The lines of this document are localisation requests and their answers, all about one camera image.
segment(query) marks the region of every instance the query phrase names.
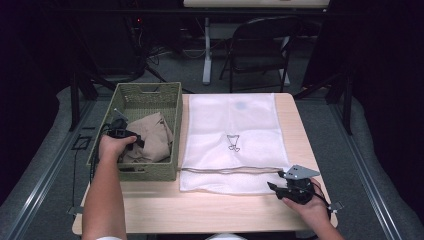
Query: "cable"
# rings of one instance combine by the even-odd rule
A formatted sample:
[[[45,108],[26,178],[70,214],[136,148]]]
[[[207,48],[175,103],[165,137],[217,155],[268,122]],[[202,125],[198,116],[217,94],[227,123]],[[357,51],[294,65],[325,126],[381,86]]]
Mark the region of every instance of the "cable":
[[[151,63],[153,63],[153,64],[155,64],[156,66],[158,66],[159,65],[159,53],[160,53],[160,51],[163,49],[163,47],[156,47],[158,50],[155,50],[155,49],[153,49],[152,48],[152,50],[150,50],[150,53],[149,53],[149,56],[147,57],[147,59],[151,62]]]
[[[97,135],[97,143],[94,146],[93,153],[91,155],[90,159],[90,184],[93,181],[94,174],[96,172],[96,165],[99,163],[99,144],[100,144],[100,137],[105,132],[105,128],[109,127],[109,123],[103,124],[103,126],[100,128],[99,134]]]
[[[141,35],[143,35],[143,28],[140,27],[140,34],[138,35],[138,46],[140,48],[143,48],[143,45],[141,44]]]
[[[322,191],[322,189],[321,189],[321,187],[320,186],[318,186],[318,184],[315,184],[315,183],[313,183],[313,182],[311,182],[313,185],[315,185],[318,189],[319,189],[319,191],[321,192],[321,196],[324,198],[324,200],[325,200],[325,196],[324,196],[324,192]]]
[[[199,28],[200,28],[200,30],[202,31],[203,36],[204,36],[204,35],[205,35],[205,31],[203,30],[203,27],[202,27],[202,25],[200,24],[199,19],[197,19],[197,18],[195,18],[195,19],[196,19],[197,25],[199,25]]]
[[[223,40],[223,39],[219,40],[215,45],[213,45],[211,47],[211,49],[217,47],[222,42],[225,42],[225,40]],[[189,54],[187,54],[187,52],[194,52],[194,51],[202,51],[202,53],[198,56],[190,56]],[[183,49],[183,53],[184,53],[185,56],[195,59],[195,58],[199,58],[199,57],[203,56],[206,53],[206,50],[205,49],[188,49],[188,50]]]
[[[81,146],[83,146],[84,144],[88,144],[89,142],[90,142],[90,139],[87,139],[84,142],[82,142],[78,146],[78,148],[77,148],[77,150],[75,151],[75,154],[74,154],[74,173],[73,173],[73,178],[72,178],[72,203],[71,203],[71,207],[75,207],[75,182],[76,182],[75,179],[76,179],[77,155],[78,155],[78,152],[79,152]]]

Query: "chair leg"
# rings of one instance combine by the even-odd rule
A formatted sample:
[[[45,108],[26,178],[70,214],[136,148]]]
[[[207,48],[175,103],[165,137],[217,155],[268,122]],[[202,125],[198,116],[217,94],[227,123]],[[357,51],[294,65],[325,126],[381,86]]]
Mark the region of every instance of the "chair leg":
[[[352,76],[347,76],[344,101],[343,101],[343,126],[349,135],[352,135],[350,128],[350,118],[352,112]]]
[[[224,67],[222,67],[221,74],[219,75],[219,80],[222,80],[222,76],[224,75],[224,71],[227,70],[227,69],[225,69],[227,67],[227,64],[228,64],[228,55],[225,58]]]
[[[233,93],[233,69],[231,67],[230,67],[230,93]]]
[[[286,75],[287,75],[287,67],[284,68],[284,70],[283,70],[283,76],[281,76],[281,79],[280,79],[280,93],[283,92],[284,81],[286,80]]]

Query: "white cloth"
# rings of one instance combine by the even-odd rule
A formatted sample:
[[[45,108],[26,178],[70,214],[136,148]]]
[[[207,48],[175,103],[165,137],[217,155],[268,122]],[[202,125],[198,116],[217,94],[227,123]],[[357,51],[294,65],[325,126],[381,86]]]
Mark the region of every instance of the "white cloth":
[[[218,233],[211,237],[208,237],[206,240],[246,240],[246,238],[242,238],[238,235],[232,233]]]
[[[117,237],[102,237],[102,238],[98,238],[97,240],[122,240],[122,239]]]
[[[180,190],[272,193],[289,169],[274,94],[190,95]]]

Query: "human arm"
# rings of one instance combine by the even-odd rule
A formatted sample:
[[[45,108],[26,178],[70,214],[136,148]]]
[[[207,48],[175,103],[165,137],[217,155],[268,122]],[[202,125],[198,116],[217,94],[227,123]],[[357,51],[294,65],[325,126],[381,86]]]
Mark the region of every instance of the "human arm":
[[[311,178],[311,182],[314,183],[315,192],[320,194],[321,189],[319,182],[313,178]],[[303,221],[315,232],[319,239],[344,239],[339,231],[331,225],[327,215],[327,208],[324,202],[317,196],[313,196],[311,201],[305,205],[295,203],[288,198],[283,198],[283,202],[299,213]]]
[[[102,136],[99,145],[100,161],[84,204],[83,239],[105,236],[126,239],[124,200],[117,161],[125,146],[135,140],[135,137],[115,139]]]

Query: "tan fabric bag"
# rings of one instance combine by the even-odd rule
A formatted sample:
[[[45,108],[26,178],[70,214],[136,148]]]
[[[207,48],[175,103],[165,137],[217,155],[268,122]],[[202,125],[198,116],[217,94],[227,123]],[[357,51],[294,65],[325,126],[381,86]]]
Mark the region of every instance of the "tan fabric bag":
[[[122,162],[152,163],[170,156],[174,137],[160,112],[129,123],[127,130],[141,136],[144,148],[133,144],[131,151],[126,150]]]

